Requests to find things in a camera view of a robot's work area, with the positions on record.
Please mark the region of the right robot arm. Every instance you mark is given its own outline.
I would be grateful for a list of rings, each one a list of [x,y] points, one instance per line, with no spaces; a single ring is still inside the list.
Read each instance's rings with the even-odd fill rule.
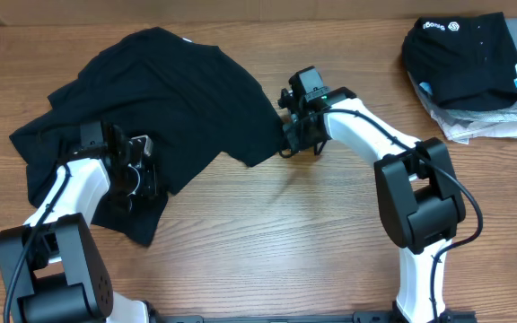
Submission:
[[[421,141],[372,114],[346,87],[330,89],[315,67],[295,73],[278,101],[289,112],[280,155],[325,143],[348,146],[374,170],[381,224],[399,249],[400,287],[391,310],[357,311],[355,322],[474,322],[473,311],[443,301],[446,253],[466,215],[450,155],[437,138]]]

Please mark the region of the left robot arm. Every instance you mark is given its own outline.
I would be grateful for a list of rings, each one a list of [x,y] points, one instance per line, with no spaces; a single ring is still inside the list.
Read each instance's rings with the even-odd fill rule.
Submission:
[[[5,322],[157,322],[147,301],[115,292],[90,232],[101,200],[126,212],[158,193],[148,135],[129,137],[96,121],[80,126],[80,145],[60,156],[38,210],[0,232]]]

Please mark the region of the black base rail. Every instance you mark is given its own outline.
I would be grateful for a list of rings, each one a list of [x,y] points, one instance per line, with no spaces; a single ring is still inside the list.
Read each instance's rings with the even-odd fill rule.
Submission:
[[[407,320],[395,310],[357,311],[350,315],[309,315],[285,317],[204,318],[202,316],[163,316],[155,312],[151,323],[403,323]]]

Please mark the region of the black t-shirt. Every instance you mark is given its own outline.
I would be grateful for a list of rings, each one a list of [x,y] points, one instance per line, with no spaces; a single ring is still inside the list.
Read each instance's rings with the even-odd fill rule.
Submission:
[[[80,143],[81,124],[101,120],[128,136],[147,135],[159,195],[134,201],[129,212],[103,199],[92,220],[142,246],[153,242],[169,196],[218,154],[253,167],[283,138],[281,118],[251,74],[220,48],[158,27],[102,50],[48,101],[50,111],[10,136],[26,164],[29,202],[41,205],[58,159]]]

